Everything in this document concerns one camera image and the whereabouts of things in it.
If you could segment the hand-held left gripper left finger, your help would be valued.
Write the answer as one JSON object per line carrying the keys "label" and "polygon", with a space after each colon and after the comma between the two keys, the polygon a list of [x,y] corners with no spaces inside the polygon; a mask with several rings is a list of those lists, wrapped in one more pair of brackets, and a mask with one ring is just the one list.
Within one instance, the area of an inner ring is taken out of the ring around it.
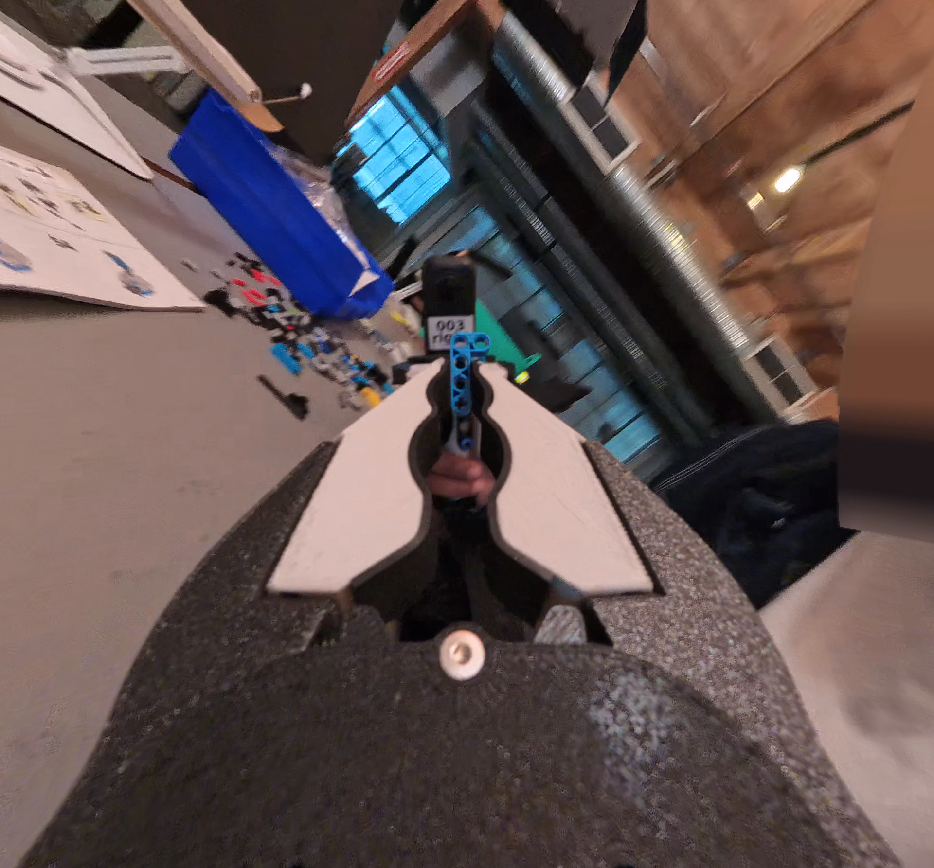
{"label": "hand-held left gripper left finger", "polygon": [[437,565],[427,476],[441,454],[448,365],[399,386],[342,432],[266,593],[367,605],[401,620]]}

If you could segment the person's right hand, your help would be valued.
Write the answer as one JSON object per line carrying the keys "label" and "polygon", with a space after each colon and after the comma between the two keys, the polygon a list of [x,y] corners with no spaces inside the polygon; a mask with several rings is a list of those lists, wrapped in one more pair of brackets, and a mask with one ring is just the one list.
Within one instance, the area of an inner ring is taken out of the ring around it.
{"label": "person's right hand", "polygon": [[495,485],[495,477],[482,460],[444,451],[427,476],[433,496],[448,500],[472,500],[484,508]]}

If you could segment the open instruction booklet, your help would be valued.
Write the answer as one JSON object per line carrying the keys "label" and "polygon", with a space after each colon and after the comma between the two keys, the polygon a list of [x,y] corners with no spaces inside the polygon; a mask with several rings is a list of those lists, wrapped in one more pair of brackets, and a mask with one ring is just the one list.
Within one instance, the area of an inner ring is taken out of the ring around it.
{"label": "open instruction booklet", "polygon": [[4,147],[1,291],[127,311],[205,307],[74,175]]}

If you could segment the large paned window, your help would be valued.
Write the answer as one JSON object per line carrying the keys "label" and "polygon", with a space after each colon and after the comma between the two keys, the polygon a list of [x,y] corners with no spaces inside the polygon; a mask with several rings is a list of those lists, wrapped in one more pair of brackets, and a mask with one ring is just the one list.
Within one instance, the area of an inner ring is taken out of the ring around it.
{"label": "large paned window", "polygon": [[453,181],[440,129],[399,88],[352,124],[335,149],[333,167],[344,170],[363,202],[396,227],[412,220]]}

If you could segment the black ceiling pipe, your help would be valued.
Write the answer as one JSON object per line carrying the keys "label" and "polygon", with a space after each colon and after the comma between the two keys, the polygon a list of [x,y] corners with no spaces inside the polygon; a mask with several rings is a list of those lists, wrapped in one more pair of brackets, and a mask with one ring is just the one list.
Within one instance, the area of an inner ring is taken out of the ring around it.
{"label": "black ceiling pipe", "polygon": [[879,129],[889,125],[890,123],[902,118],[905,115],[908,115],[914,108],[915,103],[916,100],[909,100],[904,104],[901,104],[898,107],[884,113],[883,115],[880,115],[870,123],[855,128],[843,137],[838,138],[823,148],[812,152],[803,160],[803,162],[801,162],[801,168],[806,171],[810,169],[811,166],[823,161],[836,152],[841,151],[856,142],[860,142],[865,138],[868,138]]}

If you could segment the teal board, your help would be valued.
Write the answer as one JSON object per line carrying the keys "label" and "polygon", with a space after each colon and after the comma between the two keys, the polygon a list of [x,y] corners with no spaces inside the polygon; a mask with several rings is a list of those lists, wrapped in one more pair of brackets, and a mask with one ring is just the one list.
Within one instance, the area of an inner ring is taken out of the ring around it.
{"label": "teal board", "polygon": [[512,378],[518,384],[529,380],[528,371],[542,359],[540,353],[523,352],[482,301],[475,302],[474,332],[487,337],[487,358],[495,358],[506,368],[512,367]]}

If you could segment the tan wooden board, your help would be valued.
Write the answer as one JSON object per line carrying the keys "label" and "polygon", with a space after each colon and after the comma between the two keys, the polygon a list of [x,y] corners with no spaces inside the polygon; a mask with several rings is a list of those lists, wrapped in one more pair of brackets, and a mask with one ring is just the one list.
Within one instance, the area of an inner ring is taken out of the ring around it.
{"label": "tan wooden board", "polygon": [[278,134],[285,130],[282,123],[264,105],[260,92],[248,99],[233,101],[232,105],[239,115],[267,135]]}

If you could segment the black brick axle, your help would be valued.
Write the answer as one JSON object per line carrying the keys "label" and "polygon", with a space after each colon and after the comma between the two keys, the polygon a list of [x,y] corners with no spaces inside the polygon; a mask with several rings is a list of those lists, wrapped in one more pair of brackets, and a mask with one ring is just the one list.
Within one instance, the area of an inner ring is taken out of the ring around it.
{"label": "black brick axle", "polygon": [[286,407],[288,412],[296,419],[303,421],[308,418],[310,406],[309,399],[305,395],[299,395],[294,392],[283,392],[264,375],[257,376],[256,381],[263,385],[263,388],[273,395],[283,407]]}

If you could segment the blue L-shaped brick beam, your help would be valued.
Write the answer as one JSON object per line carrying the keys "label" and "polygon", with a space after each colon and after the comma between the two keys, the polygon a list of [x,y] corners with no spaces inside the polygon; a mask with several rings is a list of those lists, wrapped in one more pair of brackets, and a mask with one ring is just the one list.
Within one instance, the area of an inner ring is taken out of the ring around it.
{"label": "blue L-shaped brick beam", "polygon": [[461,457],[477,454],[480,427],[473,410],[472,370],[486,360],[490,339],[486,333],[460,333],[449,347],[449,401],[451,429],[446,449]]}

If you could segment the clear plastic bag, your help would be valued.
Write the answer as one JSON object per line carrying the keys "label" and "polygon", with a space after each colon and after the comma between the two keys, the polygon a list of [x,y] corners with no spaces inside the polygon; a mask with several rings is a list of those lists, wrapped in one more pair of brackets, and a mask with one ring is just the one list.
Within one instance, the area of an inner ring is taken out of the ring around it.
{"label": "clear plastic bag", "polygon": [[356,295],[365,286],[376,281],[378,275],[372,271],[368,253],[349,222],[343,201],[332,184],[331,171],[315,165],[304,155],[281,146],[274,148],[274,156],[341,240],[344,248],[357,261],[359,272],[356,273],[354,286],[349,292],[350,295]]}

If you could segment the pile of small brick pieces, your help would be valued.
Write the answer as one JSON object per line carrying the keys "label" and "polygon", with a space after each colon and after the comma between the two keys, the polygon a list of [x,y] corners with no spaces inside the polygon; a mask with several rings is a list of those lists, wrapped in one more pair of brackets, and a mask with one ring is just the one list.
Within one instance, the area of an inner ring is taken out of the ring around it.
{"label": "pile of small brick pieces", "polygon": [[230,319],[262,329],[270,347],[283,342],[292,348],[303,372],[301,376],[288,372],[290,376],[320,376],[337,386],[338,406],[355,412],[378,407],[393,394],[389,370],[353,351],[334,327],[326,326],[321,315],[299,302],[261,260],[235,253],[223,270],[214,268],[208,275],[213,285],[203,301]]}

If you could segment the grey desk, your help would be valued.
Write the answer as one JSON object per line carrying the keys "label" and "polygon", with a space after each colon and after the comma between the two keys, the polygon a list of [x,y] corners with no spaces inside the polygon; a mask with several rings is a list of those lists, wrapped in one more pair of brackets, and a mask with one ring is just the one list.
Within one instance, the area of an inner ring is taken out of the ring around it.
{"label": "grey desk", "polygon": [[[209,307],[1,301],[1,855],[85,765],[148,632],[210,548],[356,418]],[[309,399],[299,421],[256,381]]]}

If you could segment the white shirt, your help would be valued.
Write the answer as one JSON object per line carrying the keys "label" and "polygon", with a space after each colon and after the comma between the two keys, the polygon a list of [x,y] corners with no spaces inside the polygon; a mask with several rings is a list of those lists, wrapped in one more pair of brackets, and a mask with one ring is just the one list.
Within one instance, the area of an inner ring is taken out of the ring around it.
{"label": "white shirt", "polygon": [[760,611],[818,738],[902,866],[933,865],[933,546],[861,532]]}

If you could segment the white vent grille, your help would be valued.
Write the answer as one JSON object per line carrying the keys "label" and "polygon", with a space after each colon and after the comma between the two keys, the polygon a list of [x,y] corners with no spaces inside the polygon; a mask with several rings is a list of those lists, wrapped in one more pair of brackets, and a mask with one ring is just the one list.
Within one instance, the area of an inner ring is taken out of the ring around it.
{"label": "white vent grille", "polygon": [[593,71],[561,104],[561,111],[604,174],[615,170],[640,145],[636,130],[607,102],[598,74]]}
{"label": "white vent grille", "polygon": [[741,358],[744,371],[775,414],[789,424],[815,420],[811,404],[820,390],[786,343],[769,335]]}

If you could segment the silver ventilation duct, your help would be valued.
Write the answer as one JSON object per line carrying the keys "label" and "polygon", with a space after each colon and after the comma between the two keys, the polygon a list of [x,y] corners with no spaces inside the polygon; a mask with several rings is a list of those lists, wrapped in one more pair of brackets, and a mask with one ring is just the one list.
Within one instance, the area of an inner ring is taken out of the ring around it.
{"label": "silver ventilation duct", "polygon": [[733,313],[688,240],[625,162],[604,174],[591,159],[561,111],[575,87],[509,12],[494,34],[492,60],[721,379],[749,413],[780,419],[741,364],[748,349],[764,337],[753,337]]}

